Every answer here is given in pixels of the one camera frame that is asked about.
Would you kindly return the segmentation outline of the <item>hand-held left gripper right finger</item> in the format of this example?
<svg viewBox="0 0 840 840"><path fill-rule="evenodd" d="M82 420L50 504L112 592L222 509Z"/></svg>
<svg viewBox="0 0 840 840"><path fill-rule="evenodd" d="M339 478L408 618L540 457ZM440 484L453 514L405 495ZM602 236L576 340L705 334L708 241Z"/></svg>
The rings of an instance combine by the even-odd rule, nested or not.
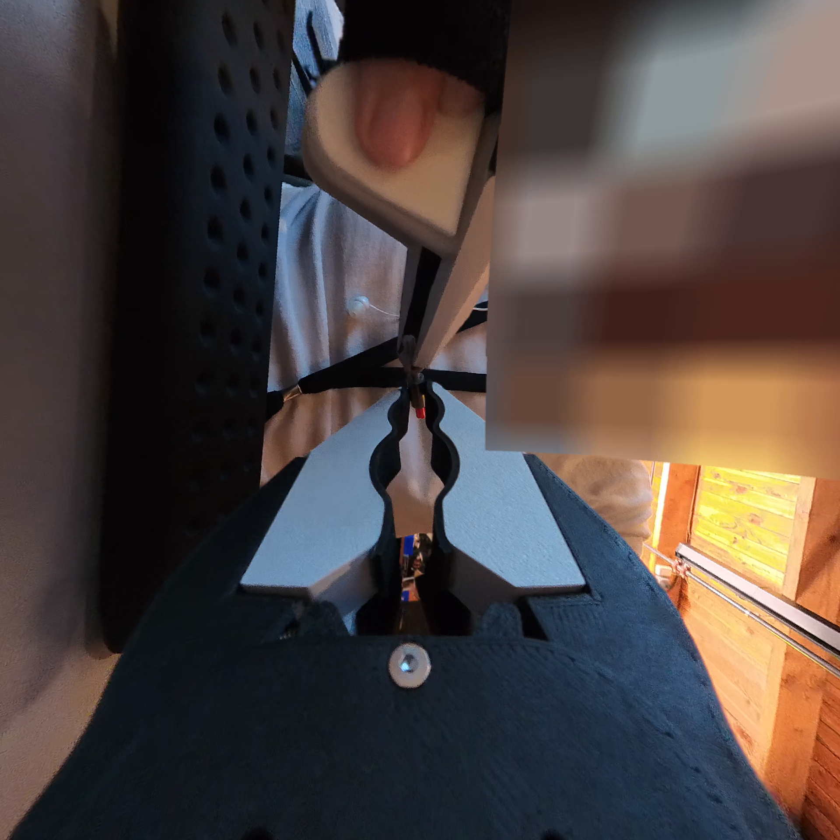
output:
<svg viewBox="0 0 840 840"><path fill-rule="evenodd" d="M583 594L584 575L526 456L487 450L485 421L438 385L427 386L426 424L443 486L424 593L460 604L469 624L496 604Z"/></svg>

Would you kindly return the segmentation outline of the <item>person's right hand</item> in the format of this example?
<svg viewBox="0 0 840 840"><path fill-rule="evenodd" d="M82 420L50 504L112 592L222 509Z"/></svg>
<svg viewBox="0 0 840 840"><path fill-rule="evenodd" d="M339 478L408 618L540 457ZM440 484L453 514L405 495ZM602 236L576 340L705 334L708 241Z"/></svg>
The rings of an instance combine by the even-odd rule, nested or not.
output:
<svg viewBox="0 0 840 840"><path fill-rule="evenodd" d="M434 126L443 75L399 59L369 59L356 67L354 129L374 164L400 170L423 151Z"/></svg>

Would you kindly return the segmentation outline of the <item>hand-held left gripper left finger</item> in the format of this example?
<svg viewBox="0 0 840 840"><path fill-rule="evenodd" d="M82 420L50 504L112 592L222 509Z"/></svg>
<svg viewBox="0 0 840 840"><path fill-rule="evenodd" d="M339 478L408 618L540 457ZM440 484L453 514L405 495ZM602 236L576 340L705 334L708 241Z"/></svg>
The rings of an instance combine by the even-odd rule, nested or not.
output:
<svg viewBox="0 0 840 840"><path fill-rule="evenodd" d="M329 602L357 632L391 632L402 544L387 492L401 470L408 390L388 394L305 459L241 579L247 592Z"/></svg>

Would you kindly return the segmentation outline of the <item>black perforated panel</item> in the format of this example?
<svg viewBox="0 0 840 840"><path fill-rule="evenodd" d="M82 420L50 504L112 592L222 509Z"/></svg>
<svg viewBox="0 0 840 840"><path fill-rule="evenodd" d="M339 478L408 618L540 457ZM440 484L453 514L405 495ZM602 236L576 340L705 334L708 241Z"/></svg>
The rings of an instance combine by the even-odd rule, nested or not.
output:
<svg viewBox="0 0 840 840"><path fill-rule="evenodd" d="M294 15L287 1L120 3L98 585L114 653L259 486Z"/></svg>

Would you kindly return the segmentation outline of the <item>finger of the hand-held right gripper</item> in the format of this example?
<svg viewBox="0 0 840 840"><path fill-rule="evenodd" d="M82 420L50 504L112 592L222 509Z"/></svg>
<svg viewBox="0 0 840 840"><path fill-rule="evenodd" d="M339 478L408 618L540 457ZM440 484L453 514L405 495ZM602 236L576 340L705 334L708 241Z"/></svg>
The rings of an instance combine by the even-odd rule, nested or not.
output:
<svg viewBox="0 0 840 840"><path fill-rule="evenodd" d="M486 183L457 256L443 259L429 292L414 365L425 369L455 335L487 287L492 232L492 179Z"/></svg>
<svg viewBox="0 0 840 840"><path fill-rule="evenodd" d="M457 256L489 179L501 116L483 107L439 115L423 152L400 171L372 164L357 143L354 70L332 68L309 95L301 136L312 180L408 248L400 335L417 336L443 259Z"/></svg>

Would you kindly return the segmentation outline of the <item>grey desk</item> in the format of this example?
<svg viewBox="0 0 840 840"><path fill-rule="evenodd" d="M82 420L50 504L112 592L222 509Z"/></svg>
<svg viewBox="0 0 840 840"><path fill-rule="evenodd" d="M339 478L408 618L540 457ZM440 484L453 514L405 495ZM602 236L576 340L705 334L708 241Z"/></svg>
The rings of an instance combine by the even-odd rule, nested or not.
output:
<svg viewBox="0 0 840 840"><path fill-rule="evenodd" d="M1 3L1 834L113 665L96 608L118 2Z"/></svg>

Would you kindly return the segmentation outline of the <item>metal rail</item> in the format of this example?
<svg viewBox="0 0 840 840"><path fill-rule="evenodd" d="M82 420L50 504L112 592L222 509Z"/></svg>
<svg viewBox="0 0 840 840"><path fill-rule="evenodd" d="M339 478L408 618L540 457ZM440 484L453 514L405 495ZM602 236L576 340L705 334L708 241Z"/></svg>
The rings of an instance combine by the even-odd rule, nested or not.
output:
<svg viewBox="0 0 840 840"><path fill-rule="evenodd" d="M684 543L677 547L673 558L661 552L657 556L680 577L699 583L828 674L839 677L838 625L788 598L772 594Z"/></svg>

